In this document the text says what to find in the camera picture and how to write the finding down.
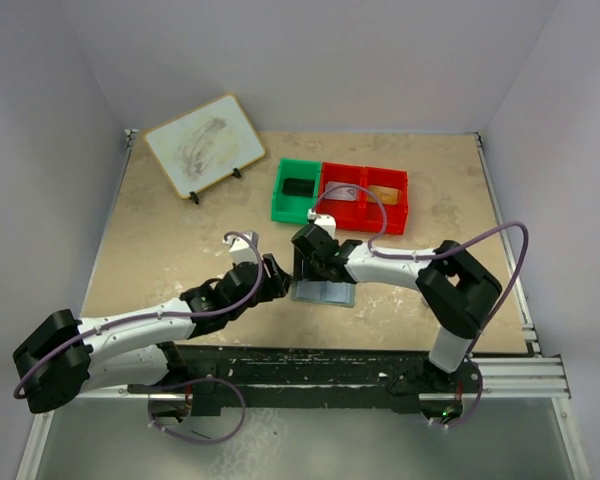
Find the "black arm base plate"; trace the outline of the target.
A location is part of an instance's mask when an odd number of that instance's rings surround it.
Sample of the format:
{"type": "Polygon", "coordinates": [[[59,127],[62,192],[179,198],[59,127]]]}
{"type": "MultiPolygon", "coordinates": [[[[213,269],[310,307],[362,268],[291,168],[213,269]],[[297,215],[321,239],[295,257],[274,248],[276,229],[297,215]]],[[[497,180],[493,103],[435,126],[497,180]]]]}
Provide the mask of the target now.
{"type": "Polygon", "coordinates": [[[223,408],[387,409],[457,418],[482,390],[478,367],[464,360],[447,374],[419,351],[175,345],[177,370],[133,393],[189,393],[191,414],[223,408]]]}

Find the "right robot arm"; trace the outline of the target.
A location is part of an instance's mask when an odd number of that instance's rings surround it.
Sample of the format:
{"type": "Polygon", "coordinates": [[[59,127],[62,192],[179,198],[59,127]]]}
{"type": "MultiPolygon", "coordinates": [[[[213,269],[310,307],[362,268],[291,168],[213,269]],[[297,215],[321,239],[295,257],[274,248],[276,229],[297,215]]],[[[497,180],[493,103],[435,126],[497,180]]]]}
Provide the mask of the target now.
{"type": "Polygon", "coordinates": [[[436,391],[459,381],[459,366],[501,305],[501,283],[455,241],[425,250],[380,248],[371,241],[339,242],[314,222],[291,242],[298,280],[386,284],[422,295],[440,324],[424,369],[426,383],[436,391]]]}

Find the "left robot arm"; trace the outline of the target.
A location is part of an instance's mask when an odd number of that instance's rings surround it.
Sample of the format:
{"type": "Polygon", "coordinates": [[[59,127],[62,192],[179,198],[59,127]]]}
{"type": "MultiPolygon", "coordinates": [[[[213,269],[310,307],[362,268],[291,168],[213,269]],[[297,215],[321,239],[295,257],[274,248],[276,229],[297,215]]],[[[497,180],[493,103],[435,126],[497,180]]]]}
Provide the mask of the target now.
{"type": "Polygon", "coordinates": [[[58,310],[14,351],[19,382],[13,396],[41,414],[114,385],[157,385],[174,392],[186,378],[184,365],[173,358],[174,342],[224,329],[246,310],[285,297],[291,283],[266,254],[136,312],[77,318],[69,309],[58,310]]]}

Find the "teal leather card holder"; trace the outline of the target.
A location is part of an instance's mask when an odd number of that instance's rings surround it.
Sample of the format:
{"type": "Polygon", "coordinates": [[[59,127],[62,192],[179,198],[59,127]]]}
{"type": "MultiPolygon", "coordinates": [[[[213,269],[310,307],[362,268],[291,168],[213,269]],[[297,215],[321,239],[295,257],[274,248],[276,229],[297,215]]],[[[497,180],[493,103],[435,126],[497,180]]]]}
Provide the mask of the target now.
{"type": "Polygon", "coordinates": [[[355,305],[355,286],[348,283],[303,280],[293,285],[291,298],[294,301],[351,308],[355,305]]]}

